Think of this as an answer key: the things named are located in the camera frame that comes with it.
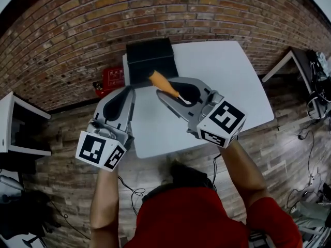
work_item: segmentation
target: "cable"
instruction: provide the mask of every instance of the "cable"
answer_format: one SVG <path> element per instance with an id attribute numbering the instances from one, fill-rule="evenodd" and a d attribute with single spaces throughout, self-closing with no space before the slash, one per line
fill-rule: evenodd
<path id="1" fill-rule="evenodd" d="M 124 183 L 123 178 L 121 176 L 118 176 L 119 180 L 122 182 L 122 184 L 129 190 L 131 190 L 132 194 L 131 194 L 131 204 L 132 204 L 132 208 L 133 211 L 136 215 L 138 215 L 138 212 L 136 211 L 136 208 L 134 207 L 133 204 L 133 195 L 137 195 L 137 196 L 144 196 L 144 193 L 146 192 L 146 189 L 144 188 L 138 188 L 136 190 L 133 190 L 131 187 L 129 187 L 127 184 Z"/>
<path id="2" fill-rule="evenodd" d="M 304 136 L 304 137 L 302 137 L 301 133 L 303 132 L 303 130 L 308 129 L 312 124 L 313 124 L 313 123 L 309 124 L 306 128 L 303 128 L 303 129 L 299 132 L 299 134 L 298 134 L 298 138 L 299 138 L 299 140 L 301 140 L 301 141 L 303 141 L 303 140 L 305 140 L 305 139 L 307 138 L 309 132 L 310 132 L 311 135 L 312 135 L 312 146 L 311 146 L 311 149 L 310 149 L 310 152 L 309 152 L 309 157 L 308 157 L 308 173 L 309 173 L 309 177 L 312 176 L 312 173 L 310 172 L 310 169 L 309 169 L 309 163 L 310 163 L 311 153 L 312 153 L 312 150 L 313 150 L 314 145 L 315 145 L 315 137 L 314 137 L 314 133 L 313 133 L 313 131 L 311 131 L 311 130 L 309 130 L 309 131 L 306 133 L 306 136 Z"/>
<path id="3" fill-rule="evenodd" d="M 289 196 L 288 196 L 288 200 L 286 201 L 286 207 L 289 209 L 289 199 L 290 199 L 290 196 L 292 195 L 292 193 L 294 192 L 294 191 L 296 191 L 296 192 L 302 192 L 303 190 L 305 190 L 306 188 L 308 188 L 308 187 L 310 187 L 309 185 L 308 186 L 306 186 L 304 189 L 302 189 L 302 190 L 298 190 L 298 189 L 292 189 L 292 191 L 291 191 L 291 193 L 289 194 Z M 315 191 L 308 191 L 308 192 L 306 192 L 306 194 L 310 194 L 310 193 L 314 193 L 317 197 L 319 197 L 318 196 L 318 194 L 315 192 Z M 292 210 L 293 209 L 293 207 L 300 201 L 300 200 L 298 200 L 291 208 L 290 208 L 290 210 Z"/>
<path id="4" fill-rule="evenodd" d="M 213 164 L 214 164 L 214 177 L 213 177 L 213 187 L 215 189 L 215 191 L 217 192 L 217 188 L 215 186 L 215 179 L 216 179 L 216 173 L 217 173 L 217 163 L 216 163 L 216 159 L 219 158 L 222 154 L 220 153 L 219 155 L 217 155 L 214 160 L 213 160 Z"/>
<path id="5" fill-rule="evenodd" d="M 55 204 L 51 201 L 50 199 L 50 202 L 52 203 L 52 205 L 54 206 L 54 208 L 57 210 L 58 214 L 60 214 L 61 217 L 63 217 L 66 221 L 66 223 L 68 223 L 68 225 L 73 228 L 75 231 L 79 232 L 81 235 L 83 235 L 86 239 L 90 240 L 90 238 L 88 236 L 86 236 L 85 234 L 81 233 L 79 230 L 77 230 L 75 227 L 73 227 L 68 221 L 67 221 L 67 218 L 68 218 L 68 215 L 67 214 L 64 214 L 62 215 L 62 213 L 59 211 L 59 209 L 55 206 Z"/>

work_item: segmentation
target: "red box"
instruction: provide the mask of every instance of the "red box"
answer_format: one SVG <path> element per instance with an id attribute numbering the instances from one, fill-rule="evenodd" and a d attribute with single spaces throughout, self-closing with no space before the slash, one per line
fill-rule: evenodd
<path id="1" fill-rule="evenodd" d="M 125 86 L 123 67 L 104 69 L 102 76 L 103 91 L 107 93 Z"/>

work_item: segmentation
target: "wooden floor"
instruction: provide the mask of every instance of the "wooden floor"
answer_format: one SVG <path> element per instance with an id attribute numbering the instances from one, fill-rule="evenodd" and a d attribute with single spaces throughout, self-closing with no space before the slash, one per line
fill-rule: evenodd
<path id="1" fill-rule="evenodd" d="M 268 188 L 276 201 L 284 207 L 292 189 L 303 189 L 308 181 L 308 155 L 312 146 L 312 135 L 304 141 L 297 138 L 298 126 L 278 131 L 277 126 L 302 118 L 305 115 L 305 101 L 298 87 L 283 79 L 270 79 L 264 84 L 267 96 L 275 113 L 275 119 L 253 130 L 241 133 L 239 141 L 254 159 L 266 178 Z M 43 135 L 49 141 L 53 155 L 37 160 L 37 174 L 24 176 L 24 184 L 29 190 L 41 190 L 51 199 L 68 221 L 89 236 L 89 207 L 92 200 L 98 169 L 74 155 L 81 130 L 85 130 L 96 105 L 90 105 L 52 116 Z M 331 135 L 328 120 L 311 126 L 314 132 L 314 148 L 310 160 L 310 170 L 316 176 L 313 190 L 317 192 L 320 179 L 328 180 L 330 170 Z M 172 153 L 151 159 L 138 159 L 132 148 L 121 160 L 119 174 L 133 188 L 145 188 L 146 192 L 160 185 L 166 176 L 166 161 L 178 158 L 185 164 L 200 171 L 213 174 L 213 157 L 217 148 L 212 144 L 192 150 Z M 217 160 L 216 187 L 229 217 L 245 221 L 245 209 L 235 190 L 222 158 Z M 133 237 L 136 216 L 131 207 L 131 192 L 120 185 L 119 235 L 129 240 Z M 291 195 L 291 206 L 300 194 Z M 134 198 L 136 208 L 141 199 Z M 89 241 L 70 228 L 54 210 L 62 227 L 44 238 L 48 247 L 88 247 Z"/>

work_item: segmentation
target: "person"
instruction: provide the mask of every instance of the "person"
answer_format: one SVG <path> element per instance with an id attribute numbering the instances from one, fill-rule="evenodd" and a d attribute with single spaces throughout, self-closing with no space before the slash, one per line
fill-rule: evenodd
<path id="1" fill-rule="evenodd" d="M 125 248 L 251 247 L 253 230 L 273 242 L 261 247 L 302 247 L 297 226 L 272 199 L 261 172 L 239 142 L 234 140 L 219 150 L 244 201 L 247 225 L 228 218 L 206 174 L 175 164 L 171 167 L 173 183 L 143 198 L 135 235 Z M 99 172 L 91 204 L 90 247 L 119 247 L 117 171 Z"/>

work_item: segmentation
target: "brick wall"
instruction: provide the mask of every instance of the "brick wall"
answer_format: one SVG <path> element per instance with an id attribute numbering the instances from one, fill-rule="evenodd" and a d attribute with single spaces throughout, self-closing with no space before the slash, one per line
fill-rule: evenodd
<path id="1" fill-rule="evenodd" d="M 236 40 L 258 74 L 289 46 L 331 54 L 331 27 L 309 0 L 39 0 L 0 38 L 0 97 L 52 110 L 95 98 L 93 81 L 125 45 Z"/>

